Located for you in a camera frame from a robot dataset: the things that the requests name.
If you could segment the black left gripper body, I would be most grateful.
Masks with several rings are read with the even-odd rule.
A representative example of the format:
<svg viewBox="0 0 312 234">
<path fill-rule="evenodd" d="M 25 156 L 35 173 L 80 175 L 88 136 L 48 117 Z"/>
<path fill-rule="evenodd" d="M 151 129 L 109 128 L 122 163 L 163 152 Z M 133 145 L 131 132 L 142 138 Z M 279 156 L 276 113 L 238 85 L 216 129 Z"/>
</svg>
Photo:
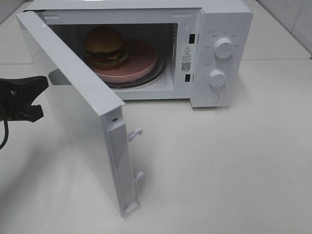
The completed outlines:
<svg viewBox="0 0 312 234">
<path fill-rule="evenodd" d="M 0 120 L 35 122 L 44 116 L 41 105 L 32 105 L 38 97 L 0 97 Z"/>
</svg>

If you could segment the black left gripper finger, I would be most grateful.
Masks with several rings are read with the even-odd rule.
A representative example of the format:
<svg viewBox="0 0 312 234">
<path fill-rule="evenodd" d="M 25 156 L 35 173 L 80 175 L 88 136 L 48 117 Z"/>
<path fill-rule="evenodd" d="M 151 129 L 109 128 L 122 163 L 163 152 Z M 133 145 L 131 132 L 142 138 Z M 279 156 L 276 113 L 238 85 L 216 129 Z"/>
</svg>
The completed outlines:
<svg viewBox="0 0 312 234">
<path fill-rule="evenodd" d="M 49 87 L 47 77 L 0 79 L 0 100 L 18 105 L 30 105 Z"/>
</svg>

